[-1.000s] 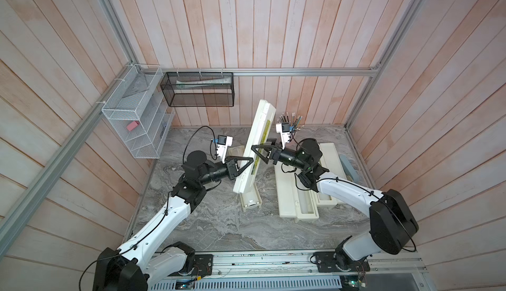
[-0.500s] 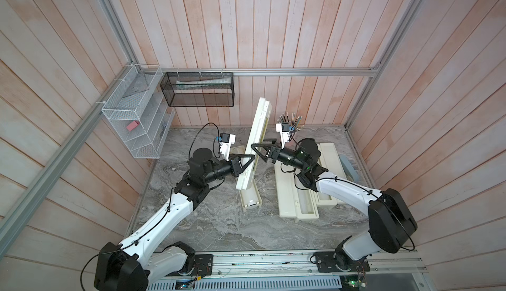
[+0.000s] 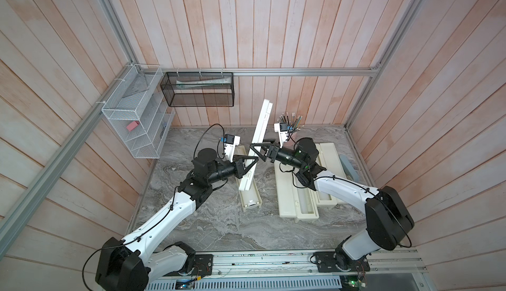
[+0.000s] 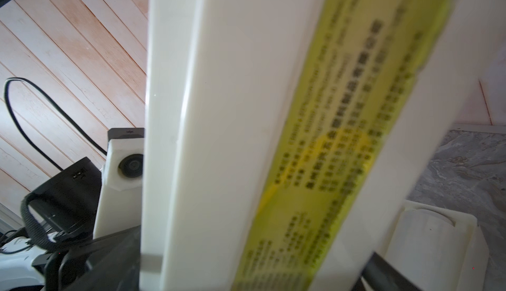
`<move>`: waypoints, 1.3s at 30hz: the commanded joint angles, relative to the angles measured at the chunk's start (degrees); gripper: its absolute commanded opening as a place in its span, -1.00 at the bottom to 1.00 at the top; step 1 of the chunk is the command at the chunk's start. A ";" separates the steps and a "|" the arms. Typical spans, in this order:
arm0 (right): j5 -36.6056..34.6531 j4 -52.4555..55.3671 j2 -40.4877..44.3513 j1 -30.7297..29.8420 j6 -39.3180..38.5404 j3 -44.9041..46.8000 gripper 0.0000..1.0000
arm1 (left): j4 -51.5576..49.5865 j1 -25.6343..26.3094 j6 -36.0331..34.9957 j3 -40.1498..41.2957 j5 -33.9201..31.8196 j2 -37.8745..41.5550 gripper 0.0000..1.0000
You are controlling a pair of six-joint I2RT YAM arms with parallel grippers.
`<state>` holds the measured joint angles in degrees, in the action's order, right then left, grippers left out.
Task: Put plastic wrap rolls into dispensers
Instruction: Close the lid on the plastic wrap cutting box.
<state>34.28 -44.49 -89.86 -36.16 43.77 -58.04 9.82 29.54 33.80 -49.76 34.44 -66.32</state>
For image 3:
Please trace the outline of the cream dispenser lid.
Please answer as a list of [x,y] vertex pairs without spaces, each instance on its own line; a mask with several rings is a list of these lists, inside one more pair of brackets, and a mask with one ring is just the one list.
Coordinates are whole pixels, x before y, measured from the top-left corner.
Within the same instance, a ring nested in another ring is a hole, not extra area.
[[320,152],[321,166],[327,168],[336,176],[344,177],[344,170],[339,158],[339,154],[334,143],[321,143],[318,145]]
[[282,218],[295,218],[295,199],[293,196],[291,167],[277,162],[275,165],[275,184],[278,195],[279,216]]

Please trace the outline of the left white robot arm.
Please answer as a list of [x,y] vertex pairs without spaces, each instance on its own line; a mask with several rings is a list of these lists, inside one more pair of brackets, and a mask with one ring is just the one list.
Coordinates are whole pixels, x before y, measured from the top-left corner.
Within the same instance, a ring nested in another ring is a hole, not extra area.
[[211,148],[200,150],[192,161],[193,170],[165,206],[137,230],[120,240],[110,238],[97,251],[100,259],[95,282],[104,290],[144,290],[168,273],[196,280],[202,270],[190,246],[177,242],[165,251],[157,252],[156,248],[216,191],[213,183],[227,182],[232,176],[242,178],[258,160],[257,156],[236,155],[223,161]]

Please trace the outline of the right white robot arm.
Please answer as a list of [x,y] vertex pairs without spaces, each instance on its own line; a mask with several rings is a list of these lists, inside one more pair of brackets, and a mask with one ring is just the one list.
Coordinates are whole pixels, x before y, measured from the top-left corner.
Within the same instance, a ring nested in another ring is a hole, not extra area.
[[395,250],[415,222],[396,189],[367,187],[341,178],[317,162],[319,151],[312,138],[301,138],[293,149],[274,140],[250,145],[262,161],[278,161],[296,170],[299,183],[352,205],[366,217],[366,228],[342,241],[333,252],[314,253],[320,272],[367,270],[367,255]]

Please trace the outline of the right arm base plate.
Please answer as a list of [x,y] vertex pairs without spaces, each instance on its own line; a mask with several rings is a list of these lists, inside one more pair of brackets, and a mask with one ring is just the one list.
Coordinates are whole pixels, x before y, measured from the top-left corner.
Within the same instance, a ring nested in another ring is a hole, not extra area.
[[358,260],[349,259],[345,254],[335,251],[317,251],[313,253],[310,262],[315,264],[319,273],[351,272],[364,273],[370,271],[366,257]]

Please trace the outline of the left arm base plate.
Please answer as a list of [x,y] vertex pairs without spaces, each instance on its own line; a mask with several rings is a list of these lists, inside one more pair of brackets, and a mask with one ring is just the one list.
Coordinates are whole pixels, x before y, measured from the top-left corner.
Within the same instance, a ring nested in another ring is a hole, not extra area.
[[206,277],[212,274],[213,254],[196,254],[188,257],[182,269],[165,274],[165,277]]

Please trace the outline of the cream dispenser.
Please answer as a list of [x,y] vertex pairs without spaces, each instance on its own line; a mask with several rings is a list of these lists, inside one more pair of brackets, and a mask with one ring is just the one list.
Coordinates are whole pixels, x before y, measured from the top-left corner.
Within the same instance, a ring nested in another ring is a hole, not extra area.
[[311,189],[293,188],[295,222],[313,221],[319,218],[318,207],[313,200]]
[[[247,155],[245,147],[237,146],[235,148],[235,155]],[[237,188],[240,186],[241,181],[243,180],[244,178],[243,179],[235,178]],[[262,199],[260,197],[260,193],[258,192],[256,181],[254,179],[252,179],[250,189],[245,191],[240,190],[239,196],[241,208],[244,213],[246,213],[246,211],[249,209],[256,209],[256,208],[260,209],[262,207]]]

